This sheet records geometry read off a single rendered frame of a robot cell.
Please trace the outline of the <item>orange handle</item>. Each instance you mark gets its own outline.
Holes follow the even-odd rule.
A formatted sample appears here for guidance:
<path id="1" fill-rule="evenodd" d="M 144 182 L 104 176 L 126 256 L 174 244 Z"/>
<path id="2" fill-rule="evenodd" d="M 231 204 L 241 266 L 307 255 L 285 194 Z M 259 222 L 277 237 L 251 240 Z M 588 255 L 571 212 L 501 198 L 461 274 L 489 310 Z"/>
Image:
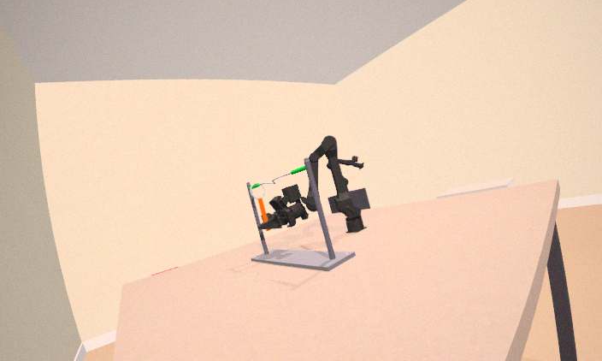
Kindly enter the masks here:
<path id="1" fill-rule="evenodd" d="M 263 185 L 261 185 L 261 187 L 263 188 L 263 195 L 262 195 L 262 197 L 260 197 L 260 198 L 256 198 L 256 197 L 254 197 L 254 195 L 253 195 L 253 193 L 252 193 L 252 187 L 253 187 L 254 185 L 256 185 L 256 184 L 261 184 L 261 183 L 258 183 L 258 182 L 256 182 L 256 183 L 253 183 L 253 184 L 251 185 L 251 196 L 252 196 L 254 199 L 257 199 L 257 201 L 258 201 L 258 204 L 259 204 L 260 211 L 261 211 L 261 213 L 262 213 L 262 215 L 263 215 L 263 220 L 264 220 L 264 222 L 266 222 L 268 219 L 267 219 L 267 216 L 266 216 L 266 213 L 265 213 L 265 209 L 264 209 L 264 206 L 263 206 L 263 201 L 262 201 L 262 198 L 263 198 L 263 196 L 264 196 L 264 194 L 265 194 L 265 189 L 264 189 L 264 186 L 263 186 Z"/>

